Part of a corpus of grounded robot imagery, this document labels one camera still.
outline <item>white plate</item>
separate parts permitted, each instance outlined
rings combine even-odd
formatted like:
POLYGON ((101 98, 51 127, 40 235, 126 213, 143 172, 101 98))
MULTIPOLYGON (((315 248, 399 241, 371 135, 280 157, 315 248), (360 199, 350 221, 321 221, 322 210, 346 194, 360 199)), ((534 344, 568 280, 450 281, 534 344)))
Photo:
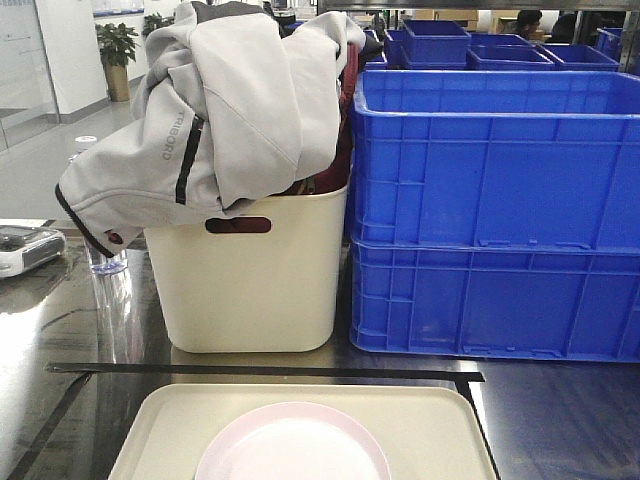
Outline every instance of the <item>white plate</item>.
POLYGON ((211 442, 195 480, 390 480, 380 445, 335 408, 282 402, 252 410, 211 442))

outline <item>person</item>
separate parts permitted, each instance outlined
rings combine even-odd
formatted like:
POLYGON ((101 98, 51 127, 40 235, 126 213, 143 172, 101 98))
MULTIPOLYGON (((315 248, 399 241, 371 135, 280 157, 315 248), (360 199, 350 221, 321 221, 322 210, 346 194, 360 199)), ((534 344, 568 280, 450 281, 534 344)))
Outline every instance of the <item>person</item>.
POLYGON ((542 12, 540 10, 520 10, 515 22, 510 22, 502 33, 515 33, 525 40, 540 26, 542 12))
POLYGON ((575 13, 567 13, 560 16, 551 29, 551 37, 546 43, 571 43, 577 18, 578 16, 575 13))

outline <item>gray jacket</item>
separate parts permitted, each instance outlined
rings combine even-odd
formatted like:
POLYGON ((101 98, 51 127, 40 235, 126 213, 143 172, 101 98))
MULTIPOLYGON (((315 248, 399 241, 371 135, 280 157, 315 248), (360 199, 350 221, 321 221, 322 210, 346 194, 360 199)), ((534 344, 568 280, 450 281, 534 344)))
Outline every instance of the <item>gray jacket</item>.
POLYGON ((365 34, 340 12, 281 39, 259 7, 178 5, 147 38, 135 121, 69 165, 58 201, 112 256, 145 227, 233 218, 325 170, 347 43, 362 49, 365 34))

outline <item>glass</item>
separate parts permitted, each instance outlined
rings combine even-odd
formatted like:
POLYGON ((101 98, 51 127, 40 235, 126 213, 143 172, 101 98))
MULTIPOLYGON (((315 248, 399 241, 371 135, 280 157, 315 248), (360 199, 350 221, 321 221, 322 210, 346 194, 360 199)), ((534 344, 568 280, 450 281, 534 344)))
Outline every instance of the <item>glass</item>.
POLYGON ((58 123, 35 0, 0 2, 0 150, 58 123))

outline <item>crate handle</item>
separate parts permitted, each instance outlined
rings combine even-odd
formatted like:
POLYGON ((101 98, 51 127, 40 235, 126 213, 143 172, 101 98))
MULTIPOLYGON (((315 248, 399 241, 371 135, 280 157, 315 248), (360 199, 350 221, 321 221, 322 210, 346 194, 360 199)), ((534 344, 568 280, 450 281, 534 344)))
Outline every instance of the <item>crate handle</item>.
POLYGON ((591 250, 591 245, 579 242, 558 242, 556 243, 556 246, 562 248, 579 248, 581 250, 591 250))
POLYGON ((511 242, 509 240, 478 240, 478 245, 481 247, 510 247, 511 242))
POLYGON ((271 220, 266 217, 210 218, 204 222, 209 233, 269 233, 271 220))

